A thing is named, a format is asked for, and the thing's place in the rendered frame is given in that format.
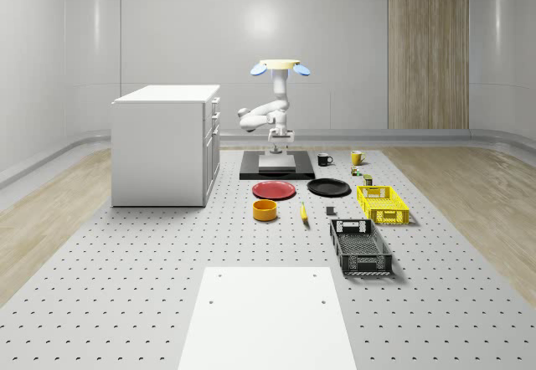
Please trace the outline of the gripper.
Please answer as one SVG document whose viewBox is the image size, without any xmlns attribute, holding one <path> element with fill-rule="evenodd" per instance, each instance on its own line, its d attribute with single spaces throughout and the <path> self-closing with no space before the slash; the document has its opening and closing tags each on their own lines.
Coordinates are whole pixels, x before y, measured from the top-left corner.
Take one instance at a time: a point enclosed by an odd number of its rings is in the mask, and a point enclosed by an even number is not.
<svg viewBox="0 0 536 370">
<path fill-rule="evenodd" d="M 277 144 L 289 144 L 294 142 L 294 131 L 287 130 L 285 134 L 281 135 L 278 130 L 270 130 L 268 141 Z"/>
</svg>

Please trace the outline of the red plate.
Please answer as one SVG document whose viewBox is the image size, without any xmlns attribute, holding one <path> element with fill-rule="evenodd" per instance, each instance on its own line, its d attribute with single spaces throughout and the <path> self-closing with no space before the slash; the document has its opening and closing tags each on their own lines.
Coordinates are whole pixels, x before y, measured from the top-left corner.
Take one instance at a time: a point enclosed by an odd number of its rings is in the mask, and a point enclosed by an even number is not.
<svg viewBox="0 0 536 370">
<path fill-rule="evenodd" d="M 283 181 L 259 182 L 252 187 L 252 193 L 261 199 L 283 200 L 296 194 L 295 187 Z"/>
</svg>

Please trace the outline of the black plate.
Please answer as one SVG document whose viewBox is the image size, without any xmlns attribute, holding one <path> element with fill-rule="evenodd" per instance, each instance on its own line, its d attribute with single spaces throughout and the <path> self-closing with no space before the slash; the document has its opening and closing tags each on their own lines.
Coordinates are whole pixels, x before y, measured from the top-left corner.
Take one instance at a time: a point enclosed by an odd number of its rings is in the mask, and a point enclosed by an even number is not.
<svg viewBox="0 0 536 370">
<path fill-rule="evenodd" d="M 311 180 L 307 188 L 311 193 L 328 198 L 344 197 L 351 193 L 351 188 L 346 182 L 334 178 Z"/>
</svg>

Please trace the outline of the drone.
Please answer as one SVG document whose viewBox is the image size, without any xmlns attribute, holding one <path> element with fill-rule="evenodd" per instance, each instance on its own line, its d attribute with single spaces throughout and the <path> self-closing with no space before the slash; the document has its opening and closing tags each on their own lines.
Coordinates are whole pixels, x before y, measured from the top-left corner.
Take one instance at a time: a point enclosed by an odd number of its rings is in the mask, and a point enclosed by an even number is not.
<svg viewBox="0 0 536 370">
<path fill-rule="evenodd" d="M 296 73 L 304 76 L 308 76 L 311 73 L 306 66 L 302 65 L 296 59 L 263 59 L 250 70 L 250 74 L 262 75 L 268 69 L 292 69 Z"/>
</svg>

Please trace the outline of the yellow bowl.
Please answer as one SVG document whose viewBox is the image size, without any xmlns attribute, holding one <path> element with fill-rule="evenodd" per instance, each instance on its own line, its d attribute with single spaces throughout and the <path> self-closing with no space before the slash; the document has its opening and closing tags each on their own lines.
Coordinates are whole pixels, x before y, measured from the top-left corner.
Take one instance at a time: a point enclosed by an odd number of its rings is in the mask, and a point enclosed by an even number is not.
<svg viewBox="0 0 536 370">
<path fill-rule="evenodd" d="M 277 204 L 273 200 L 260 199 L 253 203 L 253 218 L 268 222 L 274 220 L 277 216 Z"/>
</svg>

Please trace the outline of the white cabinet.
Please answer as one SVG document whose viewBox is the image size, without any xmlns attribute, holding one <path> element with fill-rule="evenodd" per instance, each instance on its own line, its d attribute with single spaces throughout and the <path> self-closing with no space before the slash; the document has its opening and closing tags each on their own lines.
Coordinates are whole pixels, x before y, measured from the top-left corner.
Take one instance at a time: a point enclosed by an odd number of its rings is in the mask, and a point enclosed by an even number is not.
<svg viewBox="0 0 536 370">
<path fill-rule="evenodd" d="M 148 85 L 112 103 L 112 205 L 206 205 L 219 170 L 218 91 Z"/>
</svg>

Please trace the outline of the yellow basket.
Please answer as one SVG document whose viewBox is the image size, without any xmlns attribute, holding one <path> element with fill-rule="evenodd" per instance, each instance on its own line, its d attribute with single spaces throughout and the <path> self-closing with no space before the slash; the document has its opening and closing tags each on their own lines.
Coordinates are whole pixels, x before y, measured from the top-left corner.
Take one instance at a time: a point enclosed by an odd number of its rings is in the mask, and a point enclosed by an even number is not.
<svg viewBox="0 0 536 370">
<path fill-rule="evenodd" d="M 357 200 L 366 218 L 377 224 L 409 222 L 409 208 L 391 186 L 358 186 Z"/>
</svg>

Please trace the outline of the dark grey basket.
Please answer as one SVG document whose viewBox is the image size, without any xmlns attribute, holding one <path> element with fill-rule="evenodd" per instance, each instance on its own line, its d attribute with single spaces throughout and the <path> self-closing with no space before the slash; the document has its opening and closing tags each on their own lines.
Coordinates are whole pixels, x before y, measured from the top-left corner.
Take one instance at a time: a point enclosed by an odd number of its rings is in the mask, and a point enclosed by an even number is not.
<svg viewBox="0 0 536 370">
<path fill-rule="evenodd" d="M 330 234 L 343 273 L 392 272 L 392 252 L 372 220 L 332 219 Z"/>
</svg>

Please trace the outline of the white board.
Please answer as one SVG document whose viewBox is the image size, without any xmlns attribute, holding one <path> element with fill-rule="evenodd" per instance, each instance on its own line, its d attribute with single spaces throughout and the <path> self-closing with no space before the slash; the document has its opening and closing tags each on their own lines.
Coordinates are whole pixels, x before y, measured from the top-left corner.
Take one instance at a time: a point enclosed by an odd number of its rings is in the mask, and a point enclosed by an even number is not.
<svg viewBox="0 0 536 370">
<path fill-rule="evenodd" d="M 356 370 L 328 267 L 208 267 L 178 370 Z"/>
</svg>

